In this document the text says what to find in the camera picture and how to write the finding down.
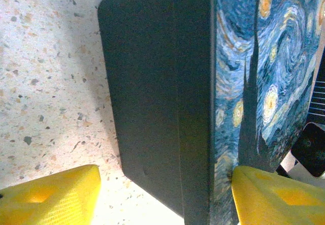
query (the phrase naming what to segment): yellow 3d printed part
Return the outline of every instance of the yellow 3d printed part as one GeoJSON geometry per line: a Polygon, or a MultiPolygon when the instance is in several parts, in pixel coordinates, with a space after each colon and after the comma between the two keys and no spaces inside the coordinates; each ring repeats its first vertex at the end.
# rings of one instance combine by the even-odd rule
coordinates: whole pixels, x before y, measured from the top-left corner
{"type": "Polygon", "coordinates": [[[232,191],[241,225],[325,224],[325,189],[239,166],[232,191]]]}
{"type": "Polygon", "coordinates": [[[96,165],[0,190],[0,225],[90,224],[100,191],[96,165]]]}

